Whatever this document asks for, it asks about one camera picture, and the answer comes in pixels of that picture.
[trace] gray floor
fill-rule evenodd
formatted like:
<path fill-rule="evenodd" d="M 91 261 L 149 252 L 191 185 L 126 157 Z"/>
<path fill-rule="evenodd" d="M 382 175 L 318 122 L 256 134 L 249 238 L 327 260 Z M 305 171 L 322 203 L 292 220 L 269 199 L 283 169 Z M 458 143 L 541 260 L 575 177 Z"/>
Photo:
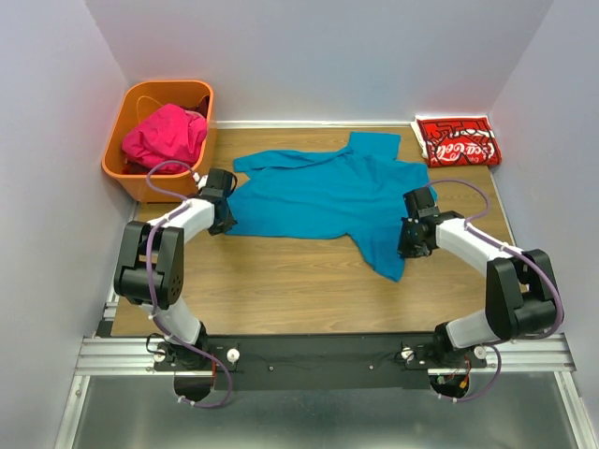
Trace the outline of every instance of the gray floor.
<path fill-rule="evenodd" d="M 489 379 L 478 375 L 474 387 Z M 464 404 L 401 389 L 239 392 L 220 410 L 178 404 L 168 377 L 94 378 L 76 448 L 565 449 L 552 373 L 506 373 Z"/>

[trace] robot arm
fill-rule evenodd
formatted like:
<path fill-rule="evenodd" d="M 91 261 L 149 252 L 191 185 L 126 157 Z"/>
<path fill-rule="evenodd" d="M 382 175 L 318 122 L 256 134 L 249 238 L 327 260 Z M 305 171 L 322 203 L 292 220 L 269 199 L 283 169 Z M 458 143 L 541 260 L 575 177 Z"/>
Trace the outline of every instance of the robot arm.
<path fill-rule="evenodd" d="M 466 224 L 454 211 L 440 212 L 429 187 L 408 192 L 403 199 L 408 217 L 403 219 L 398 249 L 402 257 L 428 256 L 442 248 L 487 278 L 485 308 L 437 326 L 426 356 L 444 365 L 478 344 L 537 333 L 555 322 L 556 304 L 547 286 L 527 265 L 506 252 L 501 242 Z M 532 260 L 555 284 L 546 253 L 510 249 Z"/>
<path fill-rule="evenodd" d="M 212 168 L 201 191 L 175 210 L 148 223 L 130 222 L 125 226 L 121 251 L 114 274 L 115 292 L 152 313 L 152 299 L 145 266 L 146 241 L 150 230 L 167 220 L 153 241 L 153 276 L 158 298 L 156 315 L 185 343 L 202 349 L 206 329 L 189 311 L 183 289 L 183 245 L 197 233 L 208 230 L 211 235 L 227 232 L 236 222 L 226 199 L 231 195 L 234 175 Z"/>

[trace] crumpled pink fabric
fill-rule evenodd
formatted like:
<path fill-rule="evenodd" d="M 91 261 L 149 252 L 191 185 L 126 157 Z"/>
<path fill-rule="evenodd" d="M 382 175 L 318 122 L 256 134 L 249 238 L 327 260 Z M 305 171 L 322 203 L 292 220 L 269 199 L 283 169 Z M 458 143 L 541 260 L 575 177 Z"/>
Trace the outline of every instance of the crumpled pink fabric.
<path fill-rule="evenodd" d="M 165 105 L 138 124 L 123 139 L 129 162 L 153 168 L 169 159 L 192 166 L 199 159 L 202 142 L 208 133 L 206 119 L 197 112 Z M 176 164 L 161 167 L 157 173 L 183 173 Z"/>

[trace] white wall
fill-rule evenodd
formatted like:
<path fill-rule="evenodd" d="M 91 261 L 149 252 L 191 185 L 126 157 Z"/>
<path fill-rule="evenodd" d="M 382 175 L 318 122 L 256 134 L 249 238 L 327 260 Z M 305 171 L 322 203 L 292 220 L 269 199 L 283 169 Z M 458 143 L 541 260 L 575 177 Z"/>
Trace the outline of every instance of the white wall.
<path fill-rule="evenodd" d="M 132 82 L 208 81 L 223 120 L 488 112 L 552 0 L 86 0 Z"/>
<path fill-rule="evenodd" d="M 100 157 L 125 79 L 81 0 L 0 16 L 0 447 L 53 447 L 131 201 Z"/>
<path fill-rule="evenodd" d="M 496 180 L 520 246 L 552 258 L 576 380 L 599 428 L 599 3 L 556 0 L 493 106 Z"/>

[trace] teal long-sleeve shirt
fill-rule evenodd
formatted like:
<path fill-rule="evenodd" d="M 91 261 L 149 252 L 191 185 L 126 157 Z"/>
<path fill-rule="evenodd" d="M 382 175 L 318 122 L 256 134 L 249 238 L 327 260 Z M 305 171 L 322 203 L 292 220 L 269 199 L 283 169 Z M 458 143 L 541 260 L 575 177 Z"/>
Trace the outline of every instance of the teal long-sleeve shirt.
<path fill-rule="evenodd" d="M 241 157 L 250 180 L 228 200 L 237 224 L 229 235 L 336 239 L 349 235 L 364 260 L 393 281 L 403 194 L 429 181 L 424 164 L 396 160 L 400 136 L 352 132 L 337 152 L 271 150 Z"/>

